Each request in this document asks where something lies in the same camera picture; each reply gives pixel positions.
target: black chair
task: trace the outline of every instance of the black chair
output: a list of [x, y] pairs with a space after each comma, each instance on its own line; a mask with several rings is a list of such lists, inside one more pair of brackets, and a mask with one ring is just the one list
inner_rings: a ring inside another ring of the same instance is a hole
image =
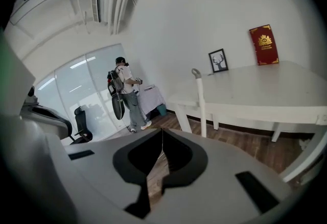
[[76, 135], [80, 135], [81, 137], [78, 138], [77, 140], [79, 140], [79, 142], [76, 142], [77, 140], [75, 140], [72, 144], [76, 144], [76, 143], [84, 143], [84, 142], [89, 142], [93, 139], [93, 134], [91, 131], [89, 131], [89, 129], [86, 126], [86, 116], [85, 116], [85, 111], [83, 111], [81, 109], [81, 107], [78, 107], [75, 111], [75, 120], [76, 120], [76, 124], [77, 124], [77, 130], [78, 133], [76, 133], [74, 136]]

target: red book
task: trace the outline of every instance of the red book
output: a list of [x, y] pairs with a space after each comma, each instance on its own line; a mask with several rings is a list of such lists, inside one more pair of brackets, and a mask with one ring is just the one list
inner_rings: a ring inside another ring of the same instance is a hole
[[258, 65], [279, 63], [276, 43], [270, 25], [250, 30]]

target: framed deer picture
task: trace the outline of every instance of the framed deer picture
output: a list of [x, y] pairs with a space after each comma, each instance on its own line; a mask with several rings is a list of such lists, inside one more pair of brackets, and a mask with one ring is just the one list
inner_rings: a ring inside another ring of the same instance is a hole
[[213, 68], [213, 72], [228, 70], [224, 49], [220, 49], [210, 53], [209, 57], [210, 57], [211, 66]]

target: trash bin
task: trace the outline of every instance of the trash bin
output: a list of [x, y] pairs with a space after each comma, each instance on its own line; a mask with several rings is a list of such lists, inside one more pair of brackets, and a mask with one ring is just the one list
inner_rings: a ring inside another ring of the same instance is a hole
[[166, 116], [167, 115], [167, 109], [166, 109], [166, 106], [164, 104], [161, 104], [161, 105], [157, 106], [157, 109], [160, 112], [161, 116]]

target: man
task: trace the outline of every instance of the man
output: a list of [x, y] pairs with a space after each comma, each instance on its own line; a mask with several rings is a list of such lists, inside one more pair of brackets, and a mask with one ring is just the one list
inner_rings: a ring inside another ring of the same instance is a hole
[[116, 72], [124, 83], [124, 89], [120, 92], [125, 106], [129, 109], [129, 116], [131, 119], [131, 132], [136, 132], [136, 126], [140, 126], [141, 130], [145, 130], [152, 124], [152, 121], [146, 122], [141, 114], [138, 106], [137, 96], [133, 90], [134, 84], [141, 84], [141, 81], [135, 81], [133, 75], [124, 57], [118, 57], [116, 59]]

